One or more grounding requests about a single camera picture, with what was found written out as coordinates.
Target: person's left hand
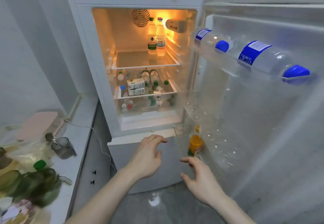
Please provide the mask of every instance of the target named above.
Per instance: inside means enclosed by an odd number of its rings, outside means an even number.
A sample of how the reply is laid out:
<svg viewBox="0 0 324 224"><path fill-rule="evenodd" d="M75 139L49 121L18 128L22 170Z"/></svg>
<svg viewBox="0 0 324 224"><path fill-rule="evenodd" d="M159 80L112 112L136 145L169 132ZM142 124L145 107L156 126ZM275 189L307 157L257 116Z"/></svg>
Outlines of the person's left hand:
<svg viewBox="0 0 324 224"><path fill-rule="evenodd" d="M162 151L156 148L161 142L167 143L167 139L160 135L145 137L136 149L126 168L136 176L136 180L152 176L161 165Z"/></svg>

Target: air vent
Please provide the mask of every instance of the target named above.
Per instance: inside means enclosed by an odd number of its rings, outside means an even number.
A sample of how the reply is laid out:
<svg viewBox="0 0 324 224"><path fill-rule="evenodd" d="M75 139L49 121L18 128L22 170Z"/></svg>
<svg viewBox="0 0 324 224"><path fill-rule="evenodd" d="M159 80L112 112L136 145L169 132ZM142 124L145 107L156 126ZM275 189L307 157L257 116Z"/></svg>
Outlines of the air vent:
<svg viewBox="0 0 324 224"><path fill-rule="evenodd" d="M146 9L134 9L131 16L134 24L138 27L145 27L150 19L150 13Z"/></svg>

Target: white cable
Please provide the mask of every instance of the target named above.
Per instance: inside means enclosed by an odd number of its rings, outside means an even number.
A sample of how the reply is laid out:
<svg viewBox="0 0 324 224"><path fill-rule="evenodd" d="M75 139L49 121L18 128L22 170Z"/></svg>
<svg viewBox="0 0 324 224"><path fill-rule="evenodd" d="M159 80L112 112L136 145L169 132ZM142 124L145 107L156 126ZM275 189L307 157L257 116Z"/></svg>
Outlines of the white cable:
<svg viewBox="0 0 324 224"><path fill-rule="evenodd" d="M97 133L96 133L96 131L95 131L94 128L92 128L92 127L87 127L87 126L77 126L77 125L71 123L69 120L65 120L65 119L63 119L63 121L68 122L69 124L71 124L71 125L74 126L74 127L79 127L79 128L91 128L91 129L93 130L93 132L95 132L95 135L96 135L96 137L97 137L97 139L98 139L98 141L99 141L100 149L101 149L101 153L107 155L107 156L110 158L110 165L113 167L114 172L117 173L117 170L115 169L115 166L111 164L111 159L112 159L112 158L111 158L111 155L109 155L108 153L103 152L103 149L102 149L102 143L101 143L100 137L97 135Z"/></svg>

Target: barcode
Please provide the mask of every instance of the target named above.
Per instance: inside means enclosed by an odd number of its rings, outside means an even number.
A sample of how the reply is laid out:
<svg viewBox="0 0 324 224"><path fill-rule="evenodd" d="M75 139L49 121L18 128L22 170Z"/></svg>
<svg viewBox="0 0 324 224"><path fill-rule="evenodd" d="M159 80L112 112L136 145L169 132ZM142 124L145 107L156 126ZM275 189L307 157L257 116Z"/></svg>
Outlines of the barcode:
<svg viewBox="0 0 324 224"><path fill-rule="evenodd" d="M255 42L252 42L252 43L249 44L250 48L253 48L254 50L257 50L259 52L264 50L265 48L271 47L271 46L272 45L268 45L266 43L259 42L259 41L255 41Z"/></svg>
<svg viewBox="0 0 324 224"><path fill-rule="evenodd" d="M200 32L198 32L197 36L199 38L203 38L205 34L207 34L209 31L208 30L201 30Z"/></svg>

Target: refrigerator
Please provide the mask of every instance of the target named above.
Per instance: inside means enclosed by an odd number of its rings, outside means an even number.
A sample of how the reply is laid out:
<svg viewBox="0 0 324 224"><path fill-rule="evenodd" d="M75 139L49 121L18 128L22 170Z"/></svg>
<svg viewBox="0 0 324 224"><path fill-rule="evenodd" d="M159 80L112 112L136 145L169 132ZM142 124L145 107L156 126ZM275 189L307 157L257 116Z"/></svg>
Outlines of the refrigerator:
<svg viewBox="0 0 324 224"><path fill-rule="evenodd" d="M190 138L225 193L257 223L324 221L324 0L69 0L112 135L117 170L152 134L162 165L129 191L138 193L194 177L179 162ZM147 52L148 19L163 18L166 54ZM181 32L167 20L181 22ZM299 85L252 71L228 54L190 46L197 27L217 35L283 48L311 71ZM128 96L118 74L157 70L164 93Z"/></svg>

